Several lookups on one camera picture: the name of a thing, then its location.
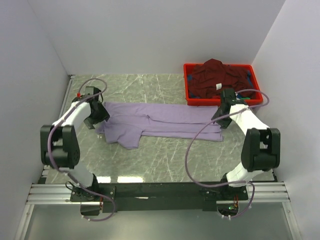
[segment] white wall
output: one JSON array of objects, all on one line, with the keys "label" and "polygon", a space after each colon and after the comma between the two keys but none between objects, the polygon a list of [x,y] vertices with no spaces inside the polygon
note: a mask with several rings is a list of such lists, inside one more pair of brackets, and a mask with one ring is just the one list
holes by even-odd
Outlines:
[{"label": "white wall", "polygon": [[59,115],[68,82],[27,0],[0,1],[0,239],[13,239],[43,167],[40,127]]},{"label": "white wall", "polygon": [[29,0],[69,74],[251,64],[285,0]]},{"label": "white wall", "polygon": [[320,3],[287,0],[253,62],[270,105],[258,111],[281,131],[281,177],[304,239],[320,236]]}]

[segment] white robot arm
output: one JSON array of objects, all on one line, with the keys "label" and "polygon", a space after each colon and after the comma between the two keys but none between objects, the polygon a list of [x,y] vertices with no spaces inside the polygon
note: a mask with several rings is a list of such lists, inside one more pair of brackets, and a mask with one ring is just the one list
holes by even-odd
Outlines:
[{"label": "white robot arm", "polygon": [[[221,93],[221,106],[212,119],[231,114],[229,118],[218,120],[222,128],[234,121],[244,133],[245,140],[241,153],[241,162],[226,174],[228,182],[246,181],[277,168],[280,163],[280,132],[261,122],[243,101],[236,99],[235,91],[227,88]],[[246,183],[231,183],[231,187],[241,187]]]},{"label": "white robot arm", "polygon": [[[110,115],[99,101],[98,96],[84,101],[81,104],[79,104],[79,102],[99,92],[101,91],[98,88],[87,86],[85,88],[85,94],[76,97],[72,101],[71,107],[60,119],[52,125],[42,126],[40,130],[41,161],[45,165],[52,165],[47,148],[48,136],[54,126],[60,123],[61,120],[65,120],[54,132],[51,139],[53,158],[59,170],[70,173],[86,188],[96,184],[97,181],[95,175],[89,172],[87,168],[79,162],[80,149],[76,132],[79,130],[82,122],[84,122],[89,129],[94,129],[94,124],[104,120],[107,121]],[[62,145],[59,145],[58,140],[62,140]]]}]

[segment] maroon clothing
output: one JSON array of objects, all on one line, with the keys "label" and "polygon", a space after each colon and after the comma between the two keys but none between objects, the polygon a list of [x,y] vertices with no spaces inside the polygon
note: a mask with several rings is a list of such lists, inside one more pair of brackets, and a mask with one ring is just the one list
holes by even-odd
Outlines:
[{"label": "maroon clothing", "polygon": [[[247,75],[248,72],[243,67],[223,65],[221,61],[210,59],[203,65],[194,67],[188,90],[196,97],[211,99],[226,88],[233,88],[235,91],[251,89]],[[242,92],[241,96],[250,98],[253,94],[254,92],[248,91]]]}]

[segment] purple shirt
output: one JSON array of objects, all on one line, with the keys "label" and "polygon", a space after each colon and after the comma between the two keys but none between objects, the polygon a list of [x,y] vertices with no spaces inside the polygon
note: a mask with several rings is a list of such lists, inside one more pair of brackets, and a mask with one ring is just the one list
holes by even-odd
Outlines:
[{"label": "purple shirt", "polygon": [[[126,149],[136,149],[141,136],[192,139],[217,111],[217,106],[181,104],[105,102],[110,114],[97,129],[107,143],[118,142]],[[210,124],[197,139],[222,141],[218,124]]]}]

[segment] table surface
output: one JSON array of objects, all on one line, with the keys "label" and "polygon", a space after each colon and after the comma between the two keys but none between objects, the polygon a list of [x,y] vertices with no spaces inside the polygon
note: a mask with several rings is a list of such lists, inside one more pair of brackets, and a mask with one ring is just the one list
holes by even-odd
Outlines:
[{"label": "table surface", "polygon": [[[103,74],[72,76],[64,105],[71,105],[81,84],[92,77],[107,81],[104,101],[124,103],[187,104],[182,74]],[[104,88],[99,81],[88,86]],[[220,181],[222,176],[241,162],[244,134],[232,122],[222,130],[223,141],[194,141],[189,153],[189,169],[199,181]],[[138,149],[125,149],[118,143],[108,144],[94,130],[82,124],[77,139],[80,161],[94,173],[100,183],[189,182],[184,159],[190,139],[142,136]],[[64,184],[69,179],[50,169],[46,183]],[[274,181],[272,171],[256,176],[254,181]]]}]

